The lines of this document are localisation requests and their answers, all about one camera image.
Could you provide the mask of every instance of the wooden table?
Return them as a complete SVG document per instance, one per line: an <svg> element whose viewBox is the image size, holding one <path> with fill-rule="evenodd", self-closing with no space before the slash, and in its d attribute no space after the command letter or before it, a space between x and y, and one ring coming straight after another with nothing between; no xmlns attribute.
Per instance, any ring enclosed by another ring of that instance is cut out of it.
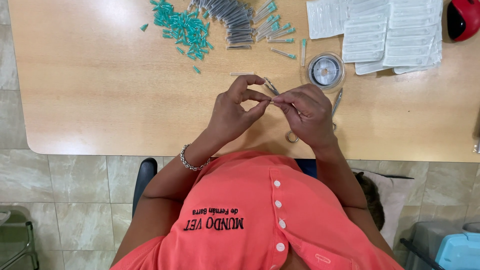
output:
<svg viewBox="0 0 480 270"><path fill-rule="evenodd" d="M189 1L171 2L183 11ZM10 0L9 6L28 144L37 153L174 156L207 126L216 95L234 80L230 72L255 71L280 92L308 83L300 60L270 52L265 41L252 50L225 50L217 21L208 38L215 49L204 61L180 55L152 23L148 0ZM281 24L297 31L294 44L275 47L299 56L300 40L308 37L305 3L277 0L277 6ZM307 63L324 51L340 53L342 38L309 40ZM473 153L480 38L444 39L437 69L358 76L346 65L334 118L346 158L480 162ZM254 89L271 94L265 86ZM327 95L334 100L337 93ZM253 147L312 158L303 142L286 141L288 130L280 109L270 106L219 154Z"/></svg>

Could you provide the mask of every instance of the silver chain bracelet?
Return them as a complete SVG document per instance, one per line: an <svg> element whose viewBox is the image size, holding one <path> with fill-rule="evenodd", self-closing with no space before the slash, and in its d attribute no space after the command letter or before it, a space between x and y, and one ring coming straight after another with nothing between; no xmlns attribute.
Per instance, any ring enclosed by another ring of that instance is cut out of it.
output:
<svg viewBox="0 0 480 270"><path fill-rule="evenodd" d="M192 171L199 171L199 170L203 169L208 163L210 163L210 159L208 159L207 162L205 162L205 164L200 166L200 167L194 167L194 166L188 164L188 162L185 160L185 149L187 149L187 147L189 145L190 144L184 145L183 148L181 149L180 160L183 163L183 165L185 165L185 167L187 167L188 169L190 169Z"/></svg>

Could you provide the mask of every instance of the red computer mouse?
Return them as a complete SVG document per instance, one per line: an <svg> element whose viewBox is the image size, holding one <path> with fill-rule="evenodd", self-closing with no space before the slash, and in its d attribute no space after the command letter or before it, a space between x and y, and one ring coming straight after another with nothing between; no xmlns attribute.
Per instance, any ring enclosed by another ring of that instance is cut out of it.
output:
<svg viewBox="0 0 480 270"><path fill-rule="evenodd" d="M452 0L447 7L448 35L455 41L471 38L480 28L479 0Z"/></svg>

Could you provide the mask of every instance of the tabby cat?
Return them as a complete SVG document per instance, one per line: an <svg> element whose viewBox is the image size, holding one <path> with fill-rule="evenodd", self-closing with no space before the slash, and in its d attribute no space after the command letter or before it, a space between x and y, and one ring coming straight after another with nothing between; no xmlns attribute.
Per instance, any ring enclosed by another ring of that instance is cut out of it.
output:
<svg viewBox="0 0 480 270"><path fill-rule="evenodd" d="M373 221L375 222L377 229L380 231L385 224L385 213L384 207L380 202L380 195L378 194L377 185L375 185L375 183L370 178L363 175L363 172L354 172L353 174L355 175L355 178L359 182L363 193L365 194L368 210L372 215Z"/></svg>

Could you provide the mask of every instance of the hand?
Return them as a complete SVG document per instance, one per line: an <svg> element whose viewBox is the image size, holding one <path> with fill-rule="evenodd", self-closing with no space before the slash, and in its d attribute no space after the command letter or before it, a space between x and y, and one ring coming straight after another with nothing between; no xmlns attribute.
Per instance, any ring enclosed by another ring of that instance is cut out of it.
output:
<svg viewBox="0 0 480 270"><path fill-rule="evenodd" d="M292 131L314 151L337 144L332 125L332 104L320 88L302 85L273 98Z"/></svg>
<svg viewBox="0 0 480 270"><path fill-rule="evenodd" d="M247 89L249 85L262 85L265 80L257 75L242 75L232 83L227 92L217 96L212 118L205 131L222 146L240 137L264 113L272 100L260 92ZM248 111L240 105L246 100L259 103Z"/></svg>

